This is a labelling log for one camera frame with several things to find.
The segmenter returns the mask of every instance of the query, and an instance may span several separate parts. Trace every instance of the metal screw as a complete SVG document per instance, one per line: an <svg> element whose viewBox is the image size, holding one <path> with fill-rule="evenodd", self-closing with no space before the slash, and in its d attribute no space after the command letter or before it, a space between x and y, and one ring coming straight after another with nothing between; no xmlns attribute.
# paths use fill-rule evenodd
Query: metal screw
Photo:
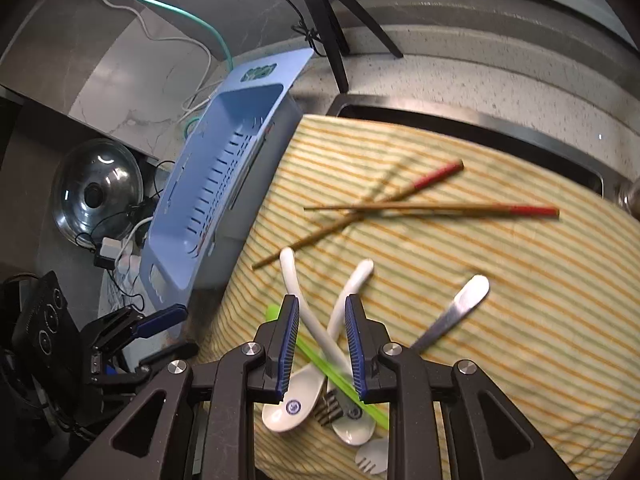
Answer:
<svg viewBox="0 0 640 480"><path fill-rule="evenodd" d="M244 355L256 355L261 349L260 343L256 343L255 341L250 341L242 345L242 353Z"/></svg>
<svg viewBox="0 0 640 480"><path fill-rule="evenodd" d="M387 343L382 347L382 351L387 355L398 355L402 347L398 343Z"/></svg>
<svg viewBox="0 0 640 480"><path fill-rule="evenodd" d="M458 363L458 370L465 375L473 375L478 370L476 363L469 359L464 359Z"/></svg>
<svg viewBox="0 0 640 480"><path fill-rule="evenodd" d="M187 369L187 363L185 363L182 359L176 359L175 361L171 361L167 366L167 369L172 374L181 374L183 371Z"/></svg>

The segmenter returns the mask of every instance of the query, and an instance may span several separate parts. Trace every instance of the striped towel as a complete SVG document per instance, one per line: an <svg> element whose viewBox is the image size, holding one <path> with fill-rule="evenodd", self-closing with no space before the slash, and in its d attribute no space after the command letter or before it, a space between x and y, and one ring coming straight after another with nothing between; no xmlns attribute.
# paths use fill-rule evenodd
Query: striped towel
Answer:
<svg viewBox="0 0 640 480"><path fill-rule="evenodd" d="M296 253L306 300L326 325L357 263L375 262L367 315L408 346L475 273L487 300L430 348L469 358L498 384L578 478L605 479L640 427L640 224L547 170L462 140L391 124L305 116L271 184L202 345L201 361L251 340L286 293L279 264L251 264L335 219L302 204L395 192L461 158L465 171L410 200L552 204L548 219L370 216ZM306 329L301 336L315 345ZM338 342L346 351L344 336ZM305 364L296 354L295 368ZM365 478L330 428L270 433L255 410L255 459L275 480ZM438 416L443 470L449 464Z"/></svg>

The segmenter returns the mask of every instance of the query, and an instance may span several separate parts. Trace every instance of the tripod leg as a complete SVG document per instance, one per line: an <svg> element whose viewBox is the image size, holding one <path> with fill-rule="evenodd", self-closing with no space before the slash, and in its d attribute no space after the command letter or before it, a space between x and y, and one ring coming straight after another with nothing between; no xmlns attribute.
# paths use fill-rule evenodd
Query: tripod leg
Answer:
<svg viewBox="0 0 640 480"><path fill-rule="evenodd" d="M340 52L343 56L348 56L351 53L351 49L349 48L349 43L347 43L347 38L344 37L342 27L340 26L340 22L338 22L334 9L329 3L329 0L322 1L324 2L326 15L329 17L329 21L331 21L331 28L334 30L335 39L338 42Z"/></svg>
<svg viewBox="0 0 640 480"><path fill-rule="evenodd" d="M340 55L340 46L338 46L338 40L335 36L334 28L332 27L331 19L326 13L326 7L323 0L305 0L306 6L309 9L311 18L314 20L314 24L318 29L318 34L322 40L322 46L329 59L331 70L334 72L335 82L338 85L338 90L341 94L346 94L349 91L349 81L347 79L347 73L344 71L344 65L342 64L342 56Z"/></svg>
<svg viewBox="0 0 640 480"><path fill-rule="evenodd" d="M396 57L403 57L398 46L391 40L387 33L376 20L358 3L357 0L339 0L347 9L349 9L362 23L364 23L371 32L389 49Z"/></svg>

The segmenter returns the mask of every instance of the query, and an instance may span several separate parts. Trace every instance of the stainless steel spoon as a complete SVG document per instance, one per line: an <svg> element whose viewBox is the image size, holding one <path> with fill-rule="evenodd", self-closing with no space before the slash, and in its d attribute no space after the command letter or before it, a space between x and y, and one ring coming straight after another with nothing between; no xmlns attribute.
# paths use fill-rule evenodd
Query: stainless steel spoon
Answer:
<svg viewBox="0 0 640 480"><path fill-rule="evenodd" d="M449 308L411 345L411 348L420 353L424 352L475 309L488 293L489 280L485 276L476 274L466 282L462 290L453 298ZM373 475L386 471L388 459L388 437L375 438L360 447L356 453L355 463L362 472Z"/></svg>

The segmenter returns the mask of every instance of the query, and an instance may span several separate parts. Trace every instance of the wooden chopstick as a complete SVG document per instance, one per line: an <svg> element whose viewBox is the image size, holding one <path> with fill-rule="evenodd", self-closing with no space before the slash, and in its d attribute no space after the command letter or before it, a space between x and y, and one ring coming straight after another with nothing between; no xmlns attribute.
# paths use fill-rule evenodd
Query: wooden chopstick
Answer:
<svg viewBox="0 0 640 480"><path fill-rule="evenodd" d="M305 211L336 211L351 209L356 211L416 210L424 212L453 212L460 214L503 214L509 216L559 216L560 210L553 206L532 206L521 204L474 204L474 203L434 203L434 202L384 202L305 206Z"/></svg>
<svg viewBox="0 0 640 480"><path fill-rule="evenodd" d="M459 171L462 171L464 167L465 166L461 160L447 164L444 168L440 168L439 170L436 170L433 173L430 173L425 175L424 177L421 177L420 179L416 180L414 183L408 185L405 188L402 188L397 193L394 193L393 195L383 198L380 202L396 202L399 200L403 200L411 196L412 194L420 191L421 189L432 186L433 184L436 184L437 182L440 182L441 180L444 180L445 178L448 178L451 175L458 173ZM332 224L329 224L326 227L318 229L318 231L316 231L315 233L312 233L309 236L306 236L301 240L298 240L297 242L293 242L292 244L289 245L289 247L291 247L291 249L293 249L294 251L297 251L302 247L306 247L308 245L311 245L317 242L318 240L321 240L322 238L324 238L325 236L331 233L335 233L336 231L339 231L347 227L347 225L350 225L354 222L362 220L365 216L366 214L360 213L360 212L343 216L342 218L340 218L339 220L336 220ZM279 256L280 256L280 251L278 251L277 253L273 253L267 258L264 258L259 262L253 264L251 268L253 270L260 269L261 267L264 267L265 265L269 265L270 263L273 263L274 261L276 261Z"/></svg>

